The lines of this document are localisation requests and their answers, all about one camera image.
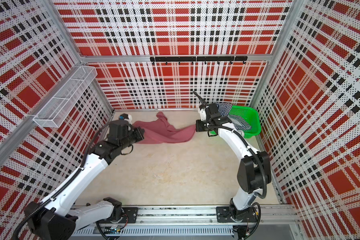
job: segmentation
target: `pink towel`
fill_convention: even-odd
[[[191,140],[196,132],[195,124],[176,129],[169,124],[163,112],[156,114],[158,119],[153,122],[136,121],[133,126],[141,127],[145,130],[144,140],[138,142],[142,144],[158,144],[158,143],[176,143],[187,142]]]

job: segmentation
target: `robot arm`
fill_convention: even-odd
[[[143,135],[144,129],[131,125],[130,115],[122,114],[119,120],[111,122],[106,141],[100,141],[91,150],[86,150],[82,164],[40,203],[31,202],[26,206],[26,218],[15,229],[13,239],[18,240],[26,222],[31,232],[44,240],[66,240],[73,232],[98,220],[119,220],[122,217],[121,202],[112,198],[80,209],[71,207],[89,183],[122,154],[123,149],[143,140]]]
[[[240,188],[231,199],[231,217],[240,221],[242,213],[248,209],[254,199],[266,196],[266,185],[271,182],[269,155],[249,145],[227,116],[221,116],[215,103],[207,104],[197,93],[201,101],[198,109],[201,120],[196,121],[196,131],[215,131],[231,147],[240,160],[237,180]]]

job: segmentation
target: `black mounting plate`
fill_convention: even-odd
[[[216,217],[217,217],[217,222],[235,222],[231,219],[231,215],[229,214],[229,207],[216,207]],[[244,215],[244,219],[243,221],[241,221],[242,223],[246,223],[246,222],[256,222],[256,213],[254,211],[253,207],[248,208],[247,213],[245,213]]]
[[[138,207],[122,207],[124,213],[128,216],[128,223],[136,223]],[[127,218],[124,216],[118,223],[126,223]],[[100,220],[99,223],[112,223],[110,218]]]

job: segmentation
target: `wire basket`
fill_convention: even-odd
[[[60,127],[80,96],[97,76],[95,67],[80,66],[33,118],[40,127]]]

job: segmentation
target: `perforated wall panel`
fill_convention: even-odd
[[[0,239],[10,239],[24,207],[53,191],[79,165],[110,115],[89,86],[60,128],[36,127],[0,169]],[[25,227],[20,239],[32,239]]]
[[[292,0],[53,0],[82,55],[265,54]]]
[[[0,1],[0,143],[75,63],[39,1]]]
[[[196,91],[207,102],[248,105],[265,61],[181,63],[93,63],[115,109],[197,108]]]
[[[360,239],[360,1],[305,1],[257,104],[312,239]]]

